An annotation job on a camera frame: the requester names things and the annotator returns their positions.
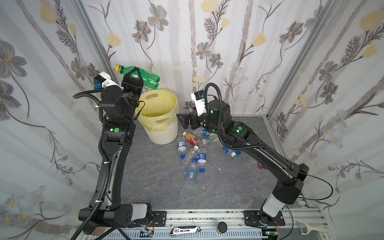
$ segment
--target yellow trash bin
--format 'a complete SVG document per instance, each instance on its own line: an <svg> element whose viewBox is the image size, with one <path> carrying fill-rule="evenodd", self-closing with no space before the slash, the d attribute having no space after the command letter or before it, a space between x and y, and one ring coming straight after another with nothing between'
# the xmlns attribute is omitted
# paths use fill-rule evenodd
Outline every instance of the yellow trash bin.
<svg viewBox="0 0 384 240"><path fill-rule="evenodd" d="M156 144L172 142L178 133L176 114L179 113L179 101L175 94L166 89L148 91L140 96L136 114L144 106L138 117L149 139Z"/></svg>

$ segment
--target floral wallpaper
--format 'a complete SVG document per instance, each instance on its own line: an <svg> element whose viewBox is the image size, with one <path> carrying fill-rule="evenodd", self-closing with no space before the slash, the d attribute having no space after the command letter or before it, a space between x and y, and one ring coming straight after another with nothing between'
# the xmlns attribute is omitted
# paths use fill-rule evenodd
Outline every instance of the floral wallpaper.
<svg viewBox="0 0 384 240"><path fill-rule="evenodd" d="M69 239L98 177L101 127L93 88L101 63L70 2L0 3L0 232Z"/></svg>
<svg viewBox="0 0 384 240"><path fill-rule="evenodd" d="M337 239L382 239L384 5L341 1L270 116L292 161L330 182L319 207ZM307 178L319 199L329 186Z"/></svg>
<svg viewBox="0 0 384 240"><path fill-rule="evenodd" d="M136 65L158 74L160 87L184 103L182 112L192 110L192 92L216 83L232 114L267 114L326 4L324 0L82 2L112 68Z"/></svg>

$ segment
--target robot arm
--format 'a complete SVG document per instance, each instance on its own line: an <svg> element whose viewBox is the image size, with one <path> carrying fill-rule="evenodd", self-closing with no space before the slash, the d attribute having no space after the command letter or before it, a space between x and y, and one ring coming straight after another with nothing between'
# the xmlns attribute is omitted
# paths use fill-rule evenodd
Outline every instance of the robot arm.
<svg viewBox="0 0 384 240"><path fill-rule="evenodd" d="M214 86L219 98L207 102L207 89ZM273 223L274 218L285 204L293 204L303 188L303 181L309 168L297 165L278 154L265 144L253 130L242 122L233 121L230 107L221 100L221 93L215 84L207 84L205 90L195 92L196 111L178 114L184 129L200 126L208 132L217 133L221 143L234 150L242 150L265 166L278 180L272 194L264 202L259 212L260 225Z"/></svg>

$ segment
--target green plastic bottle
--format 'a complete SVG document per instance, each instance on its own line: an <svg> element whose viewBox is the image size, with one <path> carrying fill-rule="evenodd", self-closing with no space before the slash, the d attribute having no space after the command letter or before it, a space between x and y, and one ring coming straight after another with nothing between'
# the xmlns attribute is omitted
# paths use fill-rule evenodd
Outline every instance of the green plastic bottle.
<svg viewBox="0 0 384 240"><path fill-rule="evenodd" d="M125 75L125 74L129 73L133 68L134 68L134 66L124 67L123 65L117 64L115 71ZM149 73L142 68L139 68L139 69L140 69L140 73L141 73L141 76L142 76L143 81L144 81L144 86L156 90L159 86L160 77L154 73ZM132 76L134 78L139 78L137 72L134 72L132 74Z"/></svg>

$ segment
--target yellow bottle cap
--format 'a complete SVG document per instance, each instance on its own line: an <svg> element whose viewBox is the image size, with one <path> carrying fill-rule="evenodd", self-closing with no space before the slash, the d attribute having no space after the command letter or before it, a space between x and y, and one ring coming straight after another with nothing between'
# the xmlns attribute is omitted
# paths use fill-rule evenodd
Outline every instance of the yellow bottle cap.
<svg viewBox="0 0 384 240"><path fill-rule="evenodd" d="M122 66L120 64L117 64L116 67L115 67L115 71L120 73L121 67Z"/></svg>

